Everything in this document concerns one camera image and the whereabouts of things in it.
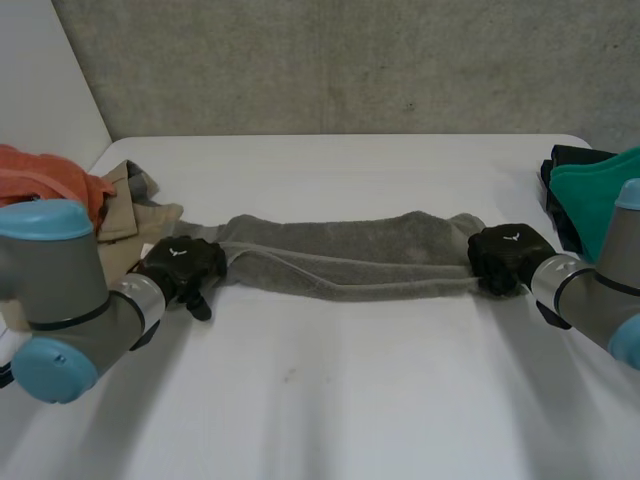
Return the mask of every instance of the pile of clothes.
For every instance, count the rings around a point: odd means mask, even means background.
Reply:
[[[622,186],[640,177],[640,147],[617,155],[556,145],[540,177],[562,248],[596,263]]]

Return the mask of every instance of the white table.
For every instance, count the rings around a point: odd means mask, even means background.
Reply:
[[[218,224],[421,209],[526,222],[562,135],[132,138],[159,202]],[[530,298],[335,304],[229,287],[74,404],[0,395],[7,479],[637,479],[640,374]]]

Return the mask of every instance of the towel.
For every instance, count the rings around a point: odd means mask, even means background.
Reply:
[[[219,227],[178,222],[174,235],[220,244],[228,281],[334,301],[399,300],[478,291],[467,242],[484,224],[463,213],[280,224],[241,215]]]
[[[0,207],[37,198],[67,198],[86,207],[97,230],[105,195],[114,193],[107,180],[87,174],[66,158],[32,155],[0,145]]]
[[[640,147],[603,162],[551,170],[551,191],[573,222],[589,262],[598,261],[622,185],[636,177]]]

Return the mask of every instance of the beige cloth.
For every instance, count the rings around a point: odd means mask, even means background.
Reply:
[[[140,192],[132,195],[131,167],[137,170],[137,185],[143,180],[144,195]],[[145,243],[155,244],[173,233],[183,208],[177,204],[153,204],[150,196],[158,191],[158,186],[131,162],[122,162],[104,178],[116,188],[116,195],[106,201],[107,215],[97,234],[100,262],[107,285],[110,285],[136,266]],[[146,204],[135,203],[134,197]],[[0,308],[9,329],[31,331],[18,301],[3,302]]]
[[[98,245],[98,254],[107,285],[111,285],[135,267],[140,260],[145,243],[153,245],[161,238],[171,235],[174,224],[182,215],[183,209],[176,204],[157,207],[133,204],[132,211],[137,234]]]

